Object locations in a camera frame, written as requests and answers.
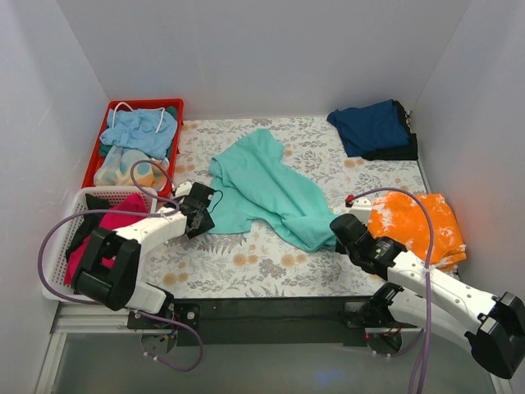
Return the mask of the teal t-shirt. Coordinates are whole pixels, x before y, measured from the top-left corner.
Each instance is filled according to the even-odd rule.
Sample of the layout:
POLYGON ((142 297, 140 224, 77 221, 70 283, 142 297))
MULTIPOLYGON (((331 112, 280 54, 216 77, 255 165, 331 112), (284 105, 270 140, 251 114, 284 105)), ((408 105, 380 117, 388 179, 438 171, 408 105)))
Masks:
POLYGON ((258 129, 212 158, 211 187, 221 192, 213 199, 212 234, 246 233, 260 221, 303 251, 335 246, 336 215, 319 186, 282 162, 284 152, 269 130, 258 129))

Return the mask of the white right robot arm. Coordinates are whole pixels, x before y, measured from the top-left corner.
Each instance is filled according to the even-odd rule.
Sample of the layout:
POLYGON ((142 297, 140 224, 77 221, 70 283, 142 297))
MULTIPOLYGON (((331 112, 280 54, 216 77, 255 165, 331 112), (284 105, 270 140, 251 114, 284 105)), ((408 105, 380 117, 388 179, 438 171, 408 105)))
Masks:
POLYGON ((349 320, 364 327, 394 322, 424 328, 468 350, 486 371, 510 379, 524 360, 524 303, 480 291, 438 269, 389 237, 375 238, 353 214, 331 222, 336 248, 385 280, 349 320))

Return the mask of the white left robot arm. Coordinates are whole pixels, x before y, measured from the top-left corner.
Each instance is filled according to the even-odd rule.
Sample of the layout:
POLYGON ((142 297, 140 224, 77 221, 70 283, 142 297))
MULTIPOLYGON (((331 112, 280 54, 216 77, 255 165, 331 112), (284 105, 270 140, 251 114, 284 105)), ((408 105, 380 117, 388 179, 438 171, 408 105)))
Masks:
POLYGON ((152 217, 115 230, 95 229, 72 277, 73 290, 113 311, 142 310, 154 327, 168 327, 175 317, 171 294, 140 280, 140 261, 173 238, 213 229, 208 207, 214 194, 206 185, 185 182, 152 217))

